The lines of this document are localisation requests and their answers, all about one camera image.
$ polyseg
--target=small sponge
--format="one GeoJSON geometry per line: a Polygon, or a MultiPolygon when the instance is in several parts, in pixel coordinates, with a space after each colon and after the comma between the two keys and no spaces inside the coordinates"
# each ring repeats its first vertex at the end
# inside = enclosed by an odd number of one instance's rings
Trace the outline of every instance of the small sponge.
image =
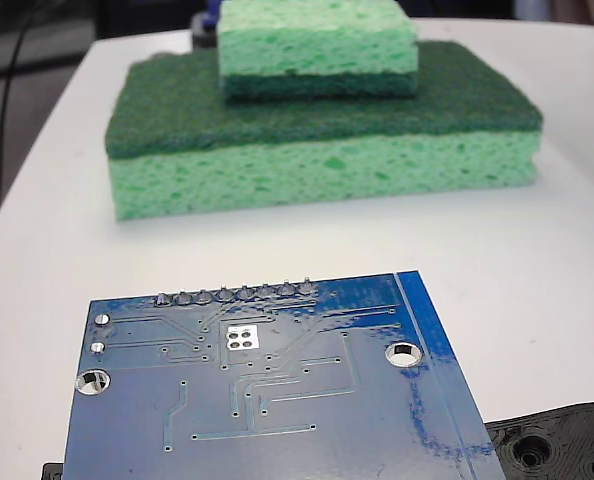
{"type": "Polygon", "coordinates": [[[460,45],[420,54],[419,95],[388,100],[227,105],[214,51],[133,66],[106,135],[117,217],[530,184],[539,111],[460,45]]]}
{"type": "Polygon", "coordinates": [[[227,97],[417,91],[417,27],[395,0],[228,0],[218,34],[227,97]]]}

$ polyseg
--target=circuit board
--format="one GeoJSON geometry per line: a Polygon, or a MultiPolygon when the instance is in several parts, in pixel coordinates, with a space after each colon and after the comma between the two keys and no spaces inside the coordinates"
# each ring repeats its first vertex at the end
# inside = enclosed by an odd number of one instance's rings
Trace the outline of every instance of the circuit board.
{"type": "Polygon", "coordinates": [[[93,301],[65,480],[505,478],[417,272],[93,301]]]}

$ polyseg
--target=white tabletop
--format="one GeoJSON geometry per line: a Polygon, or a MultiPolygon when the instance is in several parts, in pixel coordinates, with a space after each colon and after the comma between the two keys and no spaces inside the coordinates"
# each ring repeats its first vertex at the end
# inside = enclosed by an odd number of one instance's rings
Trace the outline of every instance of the white tabletop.
{"type": "Polygon", "coordinates": [[[420,21],[544,112],[528,188],[117,223],[104,131],[128,66],[96,43],[0,213],[0,479],[62,461],[91,299],[418,269],[485,421],[594,401],[594,28],[420,21]]]}

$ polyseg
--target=background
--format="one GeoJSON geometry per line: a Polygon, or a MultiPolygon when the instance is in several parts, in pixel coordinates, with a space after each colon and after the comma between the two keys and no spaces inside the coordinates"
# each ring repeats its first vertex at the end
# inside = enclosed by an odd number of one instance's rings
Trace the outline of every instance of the background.
{"type": "MultiPolygon", "coordinates": [[[[45,0],[32,16],[19,51],[2,142],[1,197],[71,76],[95,39],[185,29],[208,0],[45,0]]],[[[410,16],[500,18],[594,23],[594,0],[398,0],[410,16]]],[[[36,4],[0,0],[0,123],[2,97],[19,32],[36,4]]]]}

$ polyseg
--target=black cable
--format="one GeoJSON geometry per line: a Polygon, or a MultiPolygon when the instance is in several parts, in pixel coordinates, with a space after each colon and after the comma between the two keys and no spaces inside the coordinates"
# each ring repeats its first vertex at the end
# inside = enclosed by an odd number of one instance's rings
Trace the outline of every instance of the black cable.
{"type": "Polygon", "coordinates": [[[3,200],[2,197],[4,191],[4,140],[6,137],[6,110],[8,107],[8,94],[10,92],[10,84],[15,74],[15,65],[17,64],[17,57],[19,56],[19,51],[21,50],[21,45],[24,42],[26,32],[32,24],[33,17],[39,11],[43,3],[44,0],[37,0],[28,12],[28,16],[24,20],[21,30],[19,31],[19,35],[17,36],[15,49],[13,50],[13,55],[10,58],[10,62],[8,63],[6,78],[4,79],[4,93],[2,94],[0,107],[0,207],[3,200]]]}

